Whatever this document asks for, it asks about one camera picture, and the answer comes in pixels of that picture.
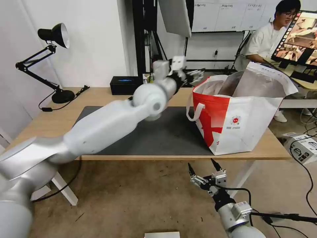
shopping bag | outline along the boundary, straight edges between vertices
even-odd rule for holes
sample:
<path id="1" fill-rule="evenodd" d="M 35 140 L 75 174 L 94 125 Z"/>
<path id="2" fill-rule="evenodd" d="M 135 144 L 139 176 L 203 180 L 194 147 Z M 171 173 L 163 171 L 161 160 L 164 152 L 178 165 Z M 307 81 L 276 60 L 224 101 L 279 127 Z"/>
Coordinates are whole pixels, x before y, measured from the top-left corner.
<path id="1" fill-rule="evenodd" d="M 193 88 L 186 114 L 215 155 L 247 152 L 257 145 L 283 98 L 296 92 L 287 76 L 251 62 L 245 71 L 211 76 Z M 192 98 L 193 118 L 188 114 Z"/>

glasses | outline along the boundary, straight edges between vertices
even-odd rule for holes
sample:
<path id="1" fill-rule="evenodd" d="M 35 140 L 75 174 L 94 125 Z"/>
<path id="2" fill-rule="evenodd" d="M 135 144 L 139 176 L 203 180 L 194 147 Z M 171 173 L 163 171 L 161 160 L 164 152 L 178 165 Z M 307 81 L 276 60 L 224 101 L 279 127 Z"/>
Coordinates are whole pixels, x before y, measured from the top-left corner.
<path id="1" fill-rule="evenodd" d="M 287 16 L 287 17 L 295 17 L 296 16 L 296 14 L 297 14 L 297 12 L 288 12 L 288 13 L 283 13 L 285 16 Z"/>

black box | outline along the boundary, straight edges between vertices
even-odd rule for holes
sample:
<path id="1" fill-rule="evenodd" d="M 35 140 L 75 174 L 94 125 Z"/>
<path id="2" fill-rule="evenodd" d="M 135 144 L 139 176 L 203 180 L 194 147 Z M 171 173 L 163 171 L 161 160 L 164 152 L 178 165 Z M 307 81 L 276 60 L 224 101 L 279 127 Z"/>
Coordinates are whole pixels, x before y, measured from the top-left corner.
<path id="1" fill-rule="evenodd" d="M 112 95 L 133 95 L 143 82 L 137 76 L 113 76 L 110 82 Z"/>

bag handle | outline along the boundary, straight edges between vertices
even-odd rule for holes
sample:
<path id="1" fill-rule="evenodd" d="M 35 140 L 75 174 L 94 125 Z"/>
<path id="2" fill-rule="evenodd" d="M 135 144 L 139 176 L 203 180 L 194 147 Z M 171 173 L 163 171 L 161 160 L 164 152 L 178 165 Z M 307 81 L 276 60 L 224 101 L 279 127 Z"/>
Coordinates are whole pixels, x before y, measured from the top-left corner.
<path id="1" fill-rule="evenodd" d="M 188 120 L 190 120 L 190 121 L 196 121 L 196 120 L 199 118 L 199 116 L 200 116 L 201 111 L 203 110 L 203 108 L 205 108 L 205 105 L 202 104 L 202 103 L 198 103 L 198 105 L 197 105 L 197 107 L 196 107 L 196 111 L 195 111 L 195 113 L 194 113 L 194 117 L 191 118 L 188 113 L 189 113 L 189 107 L 191 106 L 192 96 L 193 96 L 193 93 L 190 94 L 190 96 L 189 96 L 189 98 L 188 98 L 188 101 L 187 101 L 186 116 L 187 116 Z"/>

floor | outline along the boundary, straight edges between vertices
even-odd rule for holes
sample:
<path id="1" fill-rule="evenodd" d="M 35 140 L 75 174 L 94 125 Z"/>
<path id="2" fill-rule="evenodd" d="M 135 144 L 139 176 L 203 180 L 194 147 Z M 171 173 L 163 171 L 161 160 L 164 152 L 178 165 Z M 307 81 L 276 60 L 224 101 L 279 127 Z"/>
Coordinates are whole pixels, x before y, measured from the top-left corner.
<path id="1" fill-rule="evenodd" d="M 272 121 L 275 135 L 303 132 L 297 110 L 284 111 L 289 120 L 281 124 Z M 233 180 L 243 161 L 221 162 Z M 210 161 L 192 162 L 196 173 L 210 175 Z M 69 180 L 78 161 L 60 168 Z M 317 163 L 308 169 L 316 178 Z M 85 161 L 78 178 L 71 185 L 79 198 L 73 207 L 58 194 L 35 204 L 31 238 L 141 238 L 145 232 L 180 231 L 182 238 L 225 238 L 214 203 L 208 194 L 189 182 L 186 162 L 163 161 Z M 305 170 L 294 161 L 260 161 L 245 187 L 252 193 L 252 206 L 261 212 L 300 213 L 313 216 L 305 201 L 310 187 Z M 247 200 L 244 192 L 235 197 Z M 317 210 L 317 190 L 310 194 Z M 310 223 L 280 221 L 315 237 L 317 227 Z M 277 238 L 272 227 L 260 218 L 254 226 L 266 237 Z M 282 238 L 303 237 L 293 230 L 278 228 Z"/>

